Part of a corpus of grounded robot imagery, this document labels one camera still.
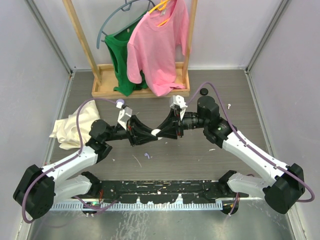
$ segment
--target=wooden post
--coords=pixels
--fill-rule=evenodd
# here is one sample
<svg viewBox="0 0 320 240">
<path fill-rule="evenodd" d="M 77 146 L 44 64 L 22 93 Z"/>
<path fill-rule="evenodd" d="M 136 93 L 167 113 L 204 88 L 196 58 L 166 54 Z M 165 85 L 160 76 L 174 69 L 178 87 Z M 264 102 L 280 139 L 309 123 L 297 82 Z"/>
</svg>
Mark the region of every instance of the wooden post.
<svg viewBox="0 0 320 240">
<path fill-rule="evenodd" d="M 186 40 L 187 41 L 186 42 L 186 51 L 185 51 L 185 56 L 184 56 L 183 68 L 182 68 L 182 79 L 186 79 L 187 72 L 188 72 L 190 49 L 191 49 L 191 43 L 192 43 L 192 35 L 194 33 L 195 18 L 196 18 L 196 11 L 197 11 L 197 3 L 198 3 L 198 0 L 192 0 L 192 3 L 191 3 L 188 37 Z"/>
<path fill-rule="evenodd" d="M 91 52 L 91 50 L 89 48 L 85 33 L 84 33 L 84 31 L 83 31 L 83 29 L 81 27 L 81 24 L 80 24 L 79 18 L 77 16 L 75 7 L 74 7 L 74 5 L 72 3 L 72 0 L 62 0 L 62 1 L 63 1 L 64 6 L 65 6 L 65 9 L 66 9 L 66 11 L 67 11 L 67 13 L 69 15 L 69 18 L 70 18 L 70 20 L 72 22 L 72 25 L 73 25 L 74 30 L 76 32 L 76 35 L 78 36 L 79 41 L 80 41 L 80 43 L 82 45 L 84 54 L 88 58 L 88 62 L 90 64 L 90 66 L 91 66 L 93 75 L 97 79 L 98 85 L 101 86 L 101 75 L 100 75 L 100 72 L 98 70 L 98 67 L 97 67 L 97 64 L 95 62 L 94 56 L 92 55 L 92 52 Z"/>
</svg>

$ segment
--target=pink t-shirt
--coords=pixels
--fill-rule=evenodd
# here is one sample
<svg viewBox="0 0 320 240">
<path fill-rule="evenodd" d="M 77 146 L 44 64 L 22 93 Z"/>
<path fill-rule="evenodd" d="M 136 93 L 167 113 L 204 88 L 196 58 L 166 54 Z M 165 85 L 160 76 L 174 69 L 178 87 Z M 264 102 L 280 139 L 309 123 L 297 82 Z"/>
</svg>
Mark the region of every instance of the pink t-shirt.
<svg viewBox="0 0 320 240">
<path fill-rule="evenodd" d="M 167 23 L 158 26 L 164 20 Z M 184 0 L 171 0 L 166 10 L 147 12 L 135 27 L 127 45 L 127 76 L 140 84 L 143 70 L 146 83 L 156 96 L 165 96 L 172 89 L 184 89 L 176 84 L 176 46 L 185 55 L 189 16 Z"/>
</svg>

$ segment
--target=green shirt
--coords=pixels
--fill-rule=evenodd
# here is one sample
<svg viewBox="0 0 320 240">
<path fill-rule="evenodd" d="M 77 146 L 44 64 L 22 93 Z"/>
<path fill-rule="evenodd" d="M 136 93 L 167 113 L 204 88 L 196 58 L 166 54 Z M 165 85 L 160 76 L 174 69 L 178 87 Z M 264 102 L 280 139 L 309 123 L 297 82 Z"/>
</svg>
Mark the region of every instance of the green shirt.
<svg viewBox="0 0 320 240">
<path fill-rule="evenodd" d="M 142 77 L 142 83 L 140 84 L 130 82 L 127 76 L 127 44 L 133 30 L 138 23 L 139 21 L 136 20 L 121 32 L 105 36 L 104 39 L 105 44 L 110 52 L 114 66 L 115 77 L 118 79 L 118 86 L 114 87 L 113 90 L 118 91 L 126 96 L 132 94 L 134 90 L 146 89 L 148 87 L 145 80 L 145 75 L 142 71 L 140 72 Z"/>
</svg>

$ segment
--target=blue hanger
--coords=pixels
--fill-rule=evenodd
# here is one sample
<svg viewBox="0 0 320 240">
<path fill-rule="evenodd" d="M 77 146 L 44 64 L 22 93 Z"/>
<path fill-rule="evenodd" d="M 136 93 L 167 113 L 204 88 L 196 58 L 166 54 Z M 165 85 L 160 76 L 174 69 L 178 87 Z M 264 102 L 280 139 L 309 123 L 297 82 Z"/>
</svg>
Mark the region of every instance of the blue hanger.
<svg viewBox="0 0 320 240">
<path fill-rule="evenodd" d="M 129 1 L 129 2 L 127 2 L 127 0 L 125 0 L 125 4 L 122 5 L 121 7 L 119 7 L 118 9 L 116 9 L 116 10 L 105 20 L 105 22 L 102 24 L 102 26 L 101 26 L 101 28 L 100 28 L 100 31 L 99 31 L 99 33 L 98 33 L 98 37 L 97 37 L 97 39 L 96 39 L 96 48 L 97 48 L 97 49 L 99 49 L 99 47 L 100 47 L 101 34 L 104 34 L 105 36 L 108 36 L 108 35 L 104 32 L 104 28 L 105 28 L 107 22 L 108 22 L 118 11 L 120 11 L 120 10 L 122 10 L 123 12 L 129 11 L 130 8 L 131 8 L 131 6 L 132 6 L 132 3 L 137 2 L 137 1 L 140 1 L 140 0 L 132 0 L 132 1 Z M 148 1 L 149 1 L 149 3 L 148 3 L 147 10 L 149 9 L 150 4 L 152 4 L 153 7 L 156 6 L 153 1 L 151 1 L 151 0 L 148 0 Z M 123 31 L 123 30 L 126 29 L 126 28 L 127 28 L 127 27 L 124 27 L 123 29 L 121 29 L 121 30 L 118 31 L 117 33 Z"/>
</svg>

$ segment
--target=beige fabric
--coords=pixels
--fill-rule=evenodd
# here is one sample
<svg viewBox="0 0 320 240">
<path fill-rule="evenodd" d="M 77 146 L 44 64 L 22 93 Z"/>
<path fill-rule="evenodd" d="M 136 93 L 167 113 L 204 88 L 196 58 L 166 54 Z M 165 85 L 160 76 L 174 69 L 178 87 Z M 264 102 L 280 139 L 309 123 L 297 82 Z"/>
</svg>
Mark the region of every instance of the beige fabric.
<svg viewBox="0 0 320 240">
<path fill-rule="evenodd" d="M 56 120 L 50 138 L 56 138 L 60 144 L 61 149 L 74 149 L 80 147 L 80 138 L 77 131 L 76 117 L 78 109 L 68 118 Z M 89 139 L 89 131 L 91 124 L 100 119 L 96 102 L 90 101 L 86 103 L 80 111 L 79 126 L 83 143 L 85 144 Z"/>
</svg>

